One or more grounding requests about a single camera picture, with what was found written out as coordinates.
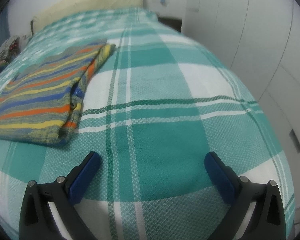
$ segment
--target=white wardrobe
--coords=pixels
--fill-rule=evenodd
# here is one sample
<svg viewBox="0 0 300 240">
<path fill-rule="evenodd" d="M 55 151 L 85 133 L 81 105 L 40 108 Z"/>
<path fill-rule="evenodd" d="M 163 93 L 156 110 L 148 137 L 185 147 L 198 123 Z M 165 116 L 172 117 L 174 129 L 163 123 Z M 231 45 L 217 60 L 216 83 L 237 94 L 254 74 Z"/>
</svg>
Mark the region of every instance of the white wardrobe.
<svg viewBox="0 0 300 240">
<path fill-rule="evenodd" d="M 290 165 L 299 225 L 299 5 L 295 0 L 188 0 L 182 33 L 235 72 L 269 118 Z"/>
</svg>

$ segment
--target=beige headboard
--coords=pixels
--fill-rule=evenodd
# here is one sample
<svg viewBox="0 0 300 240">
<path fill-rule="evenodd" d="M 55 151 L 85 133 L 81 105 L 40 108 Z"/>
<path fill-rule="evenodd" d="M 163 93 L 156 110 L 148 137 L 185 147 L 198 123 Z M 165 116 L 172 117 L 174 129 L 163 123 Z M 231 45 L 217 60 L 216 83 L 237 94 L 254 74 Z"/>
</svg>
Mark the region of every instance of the beige headboard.
<svg viewBox="0 0 300 240">
<path fill-rule="evenodd" d="M 142 7 L 142 5 L 143 0 L 62 0 L 34 16 L 31 31 L 35 34 L 50 23 L 82 11 Z"/>
</svg>

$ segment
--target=nightstand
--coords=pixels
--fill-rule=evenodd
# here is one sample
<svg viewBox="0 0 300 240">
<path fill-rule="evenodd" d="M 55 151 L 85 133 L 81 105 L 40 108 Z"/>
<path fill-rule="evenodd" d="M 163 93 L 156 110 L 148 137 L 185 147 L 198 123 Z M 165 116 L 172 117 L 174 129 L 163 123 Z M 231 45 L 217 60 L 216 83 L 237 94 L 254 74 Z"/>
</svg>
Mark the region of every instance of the nightstand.
<svg viewBox="0 0 300 240">
<path fill-rule="evenodd" d="M 164 25 L 167 25 L 167 26 L 175 29 L 177 32 L 181 32 L 182 19 L 158 16 L 158 21 L 163 23 Z"/>
</svg>

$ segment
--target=silver screw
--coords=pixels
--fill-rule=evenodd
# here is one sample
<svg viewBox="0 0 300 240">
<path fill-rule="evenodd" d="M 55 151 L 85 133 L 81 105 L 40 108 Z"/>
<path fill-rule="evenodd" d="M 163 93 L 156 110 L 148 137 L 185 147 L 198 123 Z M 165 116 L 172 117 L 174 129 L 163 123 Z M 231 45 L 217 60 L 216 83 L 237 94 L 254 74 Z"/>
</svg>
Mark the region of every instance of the silver screw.
<svg viewBox="0 0 300 240">
<path fill-rule="evenodd" d="M 277 183 L 273 179 L 270 180 L 270 184 L 274 187 L 277 186 Z"/>
<path fill-rule="evenodd" d="M 249 179 L 246 176 L 241 176 L 240 180 L 244 183 L 247 183 L 249 181 Z"/>
<path fill-rule="evenodd" d="M 28 186 L 29 186 L 29 187 L 32 187 L 34 184 L 35 184 L 35 181 L 34 181 L 34 180 L 31 180 L 31 181 L 28 182 Z"/>
<path fill-rule="evenodd" d="M 65 181 L 65 177 L 64 176 L 57 177 L 57 182 L 58 183 L 62 183 L 64 181 Z"/>
</svg>

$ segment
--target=bed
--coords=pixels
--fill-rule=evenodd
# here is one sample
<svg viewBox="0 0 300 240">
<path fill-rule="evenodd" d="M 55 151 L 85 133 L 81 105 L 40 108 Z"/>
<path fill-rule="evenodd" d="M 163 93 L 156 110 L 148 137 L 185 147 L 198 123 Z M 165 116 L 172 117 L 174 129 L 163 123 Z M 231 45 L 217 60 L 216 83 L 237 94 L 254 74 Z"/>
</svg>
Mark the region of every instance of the bed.
<svg viewBox="0 0 300 240">
<path fill-rule="evenodd" d="M 76 205 L 98 239 L 207 239 L 226 214 L 204 168 L 215 151 L 238 175 L 278 183 L 286 231 L 289 166 L 248 89 L 205 47 L 142 8 L 72 14 L 38 31 L 0 74 L 0 92 L 45 57 L 107 38 L 117 49 L 91 79 L 68 144 L 0 140 L 0 224 L 18 239 L 28 181 L 67 175 L 90 151 L 101 167 Z"/>
</svg>

